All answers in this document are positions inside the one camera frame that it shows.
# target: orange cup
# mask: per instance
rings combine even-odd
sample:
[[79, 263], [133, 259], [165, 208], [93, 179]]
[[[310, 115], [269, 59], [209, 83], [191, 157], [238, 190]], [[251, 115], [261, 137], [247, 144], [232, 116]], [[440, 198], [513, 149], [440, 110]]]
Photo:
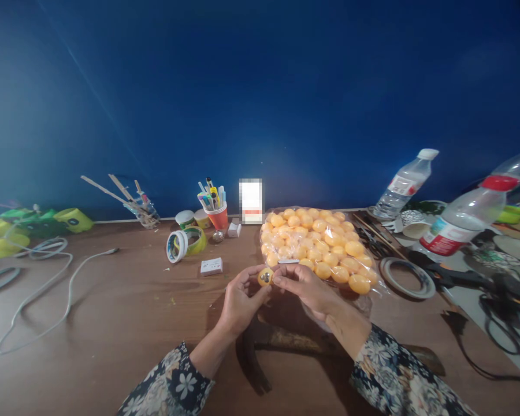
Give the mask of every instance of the orange cup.
[[216, 229], [227, 228], [227, 203], [224, 203], [223, 207], [214, 211], [206, 211], [208, 218]]

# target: floral sleeve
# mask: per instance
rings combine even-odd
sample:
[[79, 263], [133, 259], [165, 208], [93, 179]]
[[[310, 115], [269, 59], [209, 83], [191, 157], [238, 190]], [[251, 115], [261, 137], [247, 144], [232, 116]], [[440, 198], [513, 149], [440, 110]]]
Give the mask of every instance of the floral sleeve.
[[350, 382], [386, 415], [475, 415], [443, 380], [375, 325]]
[[185, 342], [171, 351], [125, 399], [118, 416], [198, 415], [214, 381], [189, 359]]

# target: hand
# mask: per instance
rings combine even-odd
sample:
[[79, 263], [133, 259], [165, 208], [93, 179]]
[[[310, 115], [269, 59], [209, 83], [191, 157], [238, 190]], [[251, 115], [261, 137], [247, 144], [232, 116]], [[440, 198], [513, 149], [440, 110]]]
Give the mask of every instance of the hand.
[[299, 264], [277, 265], [273, 282], [283, 290], [297, 295], [316, 319], [324, 321], [333, 307], [342, 302], [308, 267]]
[[247, 329], [254, 314], [272, 291], [271, 286], [264, 286], [254, 296], [249, 297], [250, 286], [260, 286], [257, 280], [258, 273], [265, 267], [258, 265], [246, 268], [227, 285], [224, 308], [217, 326], [223, 328], [231, 337], [237, 338]]

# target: person's right hand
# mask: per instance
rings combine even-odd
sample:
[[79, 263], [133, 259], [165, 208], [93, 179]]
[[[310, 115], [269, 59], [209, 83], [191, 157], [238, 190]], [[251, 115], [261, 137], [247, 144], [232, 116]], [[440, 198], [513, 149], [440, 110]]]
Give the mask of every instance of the person's right hand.
[[342, 300], [308, 267], [299, 264], [281, 264], [273, 268], [276, 286], [297, 295], [313, 312], [316, 319], [325, 322], [330, 311]]

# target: bottle label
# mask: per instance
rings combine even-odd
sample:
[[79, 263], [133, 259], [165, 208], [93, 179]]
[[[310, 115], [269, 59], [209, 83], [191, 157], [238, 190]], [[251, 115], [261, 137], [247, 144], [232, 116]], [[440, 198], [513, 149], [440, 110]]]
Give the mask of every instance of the bottle label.
[[435, 254], [450, 256], [480, 232], [457, 227], [440, 217], [420, 238], [420, 244]]
[[395, 175], [387, 189], [399, 195], [413, 196], [424, 182], [415, 182], [402, 176]]

